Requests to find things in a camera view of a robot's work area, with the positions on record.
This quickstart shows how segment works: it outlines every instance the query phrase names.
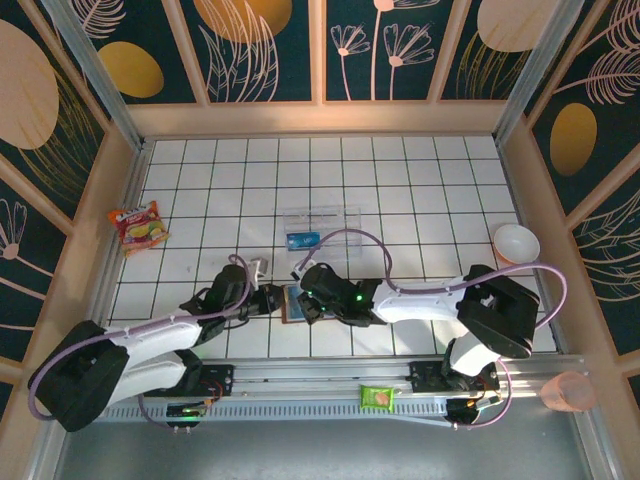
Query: white bowl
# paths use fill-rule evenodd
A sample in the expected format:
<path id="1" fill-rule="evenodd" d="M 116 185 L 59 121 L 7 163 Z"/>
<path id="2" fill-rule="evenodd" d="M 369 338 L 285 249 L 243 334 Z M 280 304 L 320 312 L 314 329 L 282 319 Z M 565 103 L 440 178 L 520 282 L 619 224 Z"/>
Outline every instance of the white bowl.
<path id="1" fill-rule="evenodd" d="M 540 242 L 531 230 L 522 225 L 503 225 L 493 236 L 493 245 L 508 263 L 533 262 L 540 255 Z"/>

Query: gray floor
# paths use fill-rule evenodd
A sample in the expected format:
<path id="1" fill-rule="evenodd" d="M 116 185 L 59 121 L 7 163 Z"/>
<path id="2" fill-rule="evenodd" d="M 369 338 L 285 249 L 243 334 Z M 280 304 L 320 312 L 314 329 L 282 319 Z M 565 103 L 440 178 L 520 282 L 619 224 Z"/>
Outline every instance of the gray floor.
<path id="1" fill-rule="evenodd" d="M 319 480 L 591 478 L 573 417 L 517 399 L 498 424 L 457 431 L 395 422 L 148 424 L 69 434 L 57 479 Z"/>

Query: blue label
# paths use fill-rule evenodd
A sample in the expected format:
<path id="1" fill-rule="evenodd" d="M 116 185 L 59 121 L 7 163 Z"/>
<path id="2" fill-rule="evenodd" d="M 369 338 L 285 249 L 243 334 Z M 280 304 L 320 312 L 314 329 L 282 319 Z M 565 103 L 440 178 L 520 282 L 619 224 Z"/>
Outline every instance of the blue label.
<path id="1" fill-rule="evenodd" d="M 315 247 L 320 241 L 318 232 L 287 233 L 287 249 L 309 250 Z"/>

